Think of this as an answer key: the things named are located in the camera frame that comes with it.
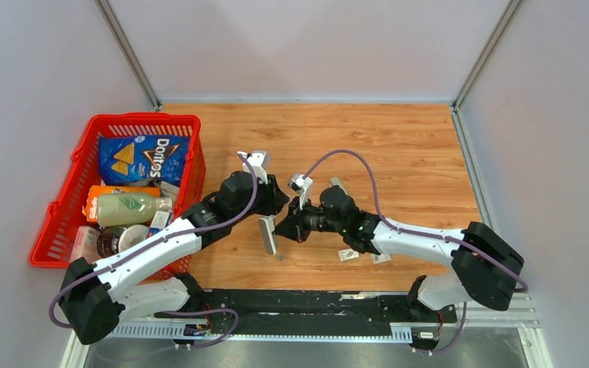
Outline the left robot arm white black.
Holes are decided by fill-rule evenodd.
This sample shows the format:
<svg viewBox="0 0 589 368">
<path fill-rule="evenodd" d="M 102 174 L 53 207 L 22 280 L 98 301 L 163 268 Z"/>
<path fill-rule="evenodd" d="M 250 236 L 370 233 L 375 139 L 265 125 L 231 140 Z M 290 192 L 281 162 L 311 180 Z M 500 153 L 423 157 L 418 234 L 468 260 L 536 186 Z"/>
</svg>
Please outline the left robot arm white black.
<svg viewBox="0 0 589 368">
<path fill-rule="evenodd" d="M 277 215 L 289 201 L 274 175 L 261 181 L 249 172 L 233 172 L 218 191 L 132 248 L 94 264 L 85 258 L 72 261 L 51 302 L 49 317 L 54 324 L 72 329 L 83 345 L 104 339 L 125 320 L 148 314 L 179 311 L 184 317 L 196 317 L 202 312 L 204 298 L 180 276 L 154 286 L 144 280 L 230 235 L 232 228 L 249 216 Z M 56 307 L 67 323 L 54 316 Z"/>
</svg>

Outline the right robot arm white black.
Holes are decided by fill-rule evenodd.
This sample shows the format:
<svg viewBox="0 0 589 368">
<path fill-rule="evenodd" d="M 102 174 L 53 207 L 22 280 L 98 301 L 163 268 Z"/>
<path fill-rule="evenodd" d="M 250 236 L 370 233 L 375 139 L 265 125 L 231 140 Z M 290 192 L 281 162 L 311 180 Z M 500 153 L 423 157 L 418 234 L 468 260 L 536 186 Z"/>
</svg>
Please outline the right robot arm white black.
<svg viewBox="0 0 589 368">
<path fill-rule="evenodd" d="M 325 189 L 319 205 L 291 201 L 275 234 L 298 243 L 312 232 L 339 234 L 359 253 L 406 255 L 450 267 L 440 276 L 422 275 L 410 288 L 406 308 L 415 320 L 428 320 L 452 304 L 475 301 L 506 311 L 520 283 L 524 258 L 486 224 L 465 229 L 407 225 L 359 209 L 339 186 Z"/>
</svg>

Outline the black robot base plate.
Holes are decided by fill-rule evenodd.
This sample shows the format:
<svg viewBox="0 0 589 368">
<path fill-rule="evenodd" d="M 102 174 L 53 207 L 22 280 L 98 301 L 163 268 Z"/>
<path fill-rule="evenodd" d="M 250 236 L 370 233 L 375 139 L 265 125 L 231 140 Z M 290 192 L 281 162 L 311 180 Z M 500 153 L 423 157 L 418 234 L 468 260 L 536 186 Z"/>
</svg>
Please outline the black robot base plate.
<svg viewBox="0 0 589 368">
<path fill-rule="evenodd" d="M 456 309 L 414 311 L 404 293 L 212 289 L 191 297 L 182 312 L 212 310 L 214 334 L 383 337 L 392 323 L 436 326 L 457 321 Z"/>
</svg>

